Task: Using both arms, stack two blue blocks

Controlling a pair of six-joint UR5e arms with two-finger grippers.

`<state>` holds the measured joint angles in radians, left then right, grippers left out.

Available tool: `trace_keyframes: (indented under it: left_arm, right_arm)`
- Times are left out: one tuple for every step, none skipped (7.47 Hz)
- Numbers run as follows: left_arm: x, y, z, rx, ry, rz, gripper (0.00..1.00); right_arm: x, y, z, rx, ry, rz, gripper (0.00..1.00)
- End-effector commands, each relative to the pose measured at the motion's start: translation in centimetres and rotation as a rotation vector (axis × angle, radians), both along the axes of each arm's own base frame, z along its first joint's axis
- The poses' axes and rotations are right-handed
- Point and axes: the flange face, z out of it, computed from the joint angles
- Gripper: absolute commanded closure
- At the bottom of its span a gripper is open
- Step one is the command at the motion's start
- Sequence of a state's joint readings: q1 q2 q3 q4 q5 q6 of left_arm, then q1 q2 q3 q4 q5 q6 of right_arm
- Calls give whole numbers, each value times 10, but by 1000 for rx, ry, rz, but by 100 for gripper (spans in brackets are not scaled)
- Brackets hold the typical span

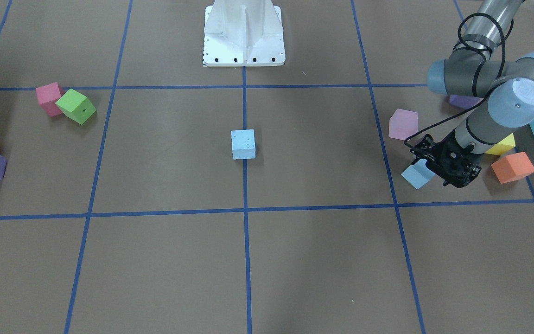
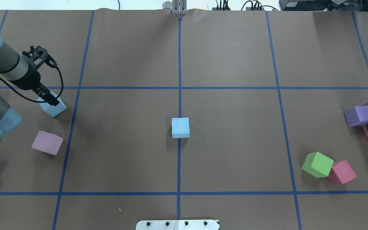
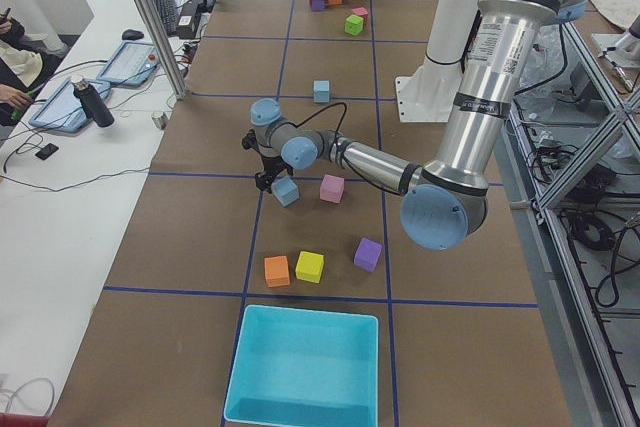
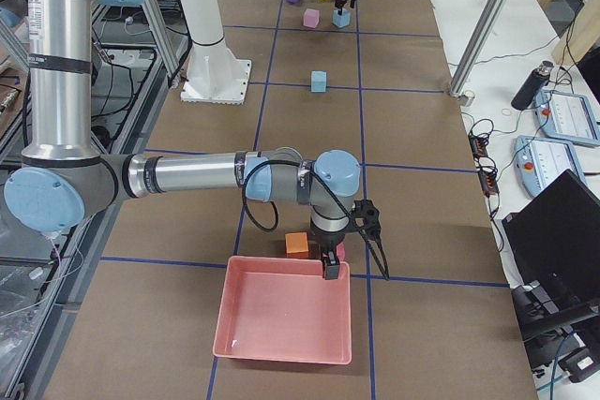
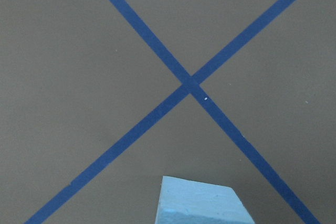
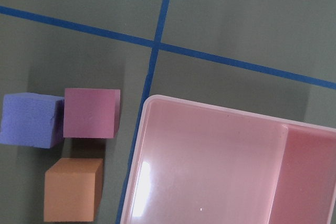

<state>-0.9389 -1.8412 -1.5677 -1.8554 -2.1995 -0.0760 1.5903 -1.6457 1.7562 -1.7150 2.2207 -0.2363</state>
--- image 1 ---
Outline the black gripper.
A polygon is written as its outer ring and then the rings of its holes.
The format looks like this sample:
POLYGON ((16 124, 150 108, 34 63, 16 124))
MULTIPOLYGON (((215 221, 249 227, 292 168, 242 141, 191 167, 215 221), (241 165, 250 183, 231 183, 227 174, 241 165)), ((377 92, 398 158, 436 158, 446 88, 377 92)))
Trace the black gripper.
POLYGON ((426 167, 444 180, 443 186, 451 184, 462 188, 470 184, 480 173, 481 154, 474 154, 471 148, 462 148, 455 131, 449 133, 440 142, 435 142, 431 135, 424 135, 415 145, 410 143, 413 136, 404 140, 415 156, 414 159, 426 159, 426 167))

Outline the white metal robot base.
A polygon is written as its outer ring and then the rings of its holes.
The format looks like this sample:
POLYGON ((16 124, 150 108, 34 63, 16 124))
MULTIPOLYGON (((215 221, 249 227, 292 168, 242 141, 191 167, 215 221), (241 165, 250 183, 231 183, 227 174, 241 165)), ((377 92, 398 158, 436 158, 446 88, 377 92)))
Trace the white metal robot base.
POLYGON ((202 63, 283 66, 282 12, 271 0, 215 0, 205 8, 202 63))

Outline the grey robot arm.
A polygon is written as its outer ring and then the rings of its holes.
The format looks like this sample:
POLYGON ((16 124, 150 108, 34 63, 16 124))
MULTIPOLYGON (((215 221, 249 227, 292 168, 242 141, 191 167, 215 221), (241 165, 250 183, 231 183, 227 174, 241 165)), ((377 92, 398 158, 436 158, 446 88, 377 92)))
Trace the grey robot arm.
POLYGON ((426 129, 416 144, 404 140, 444 186, 468 186, 481 171, 483 155, 534 120, 534 52, 506 61, 506 40, 521 0, 485 0, 458 27, 458 42, 447 59, 432 63, 430 91, 477 97, 467 117, 445 138, 434 141, 426 129))

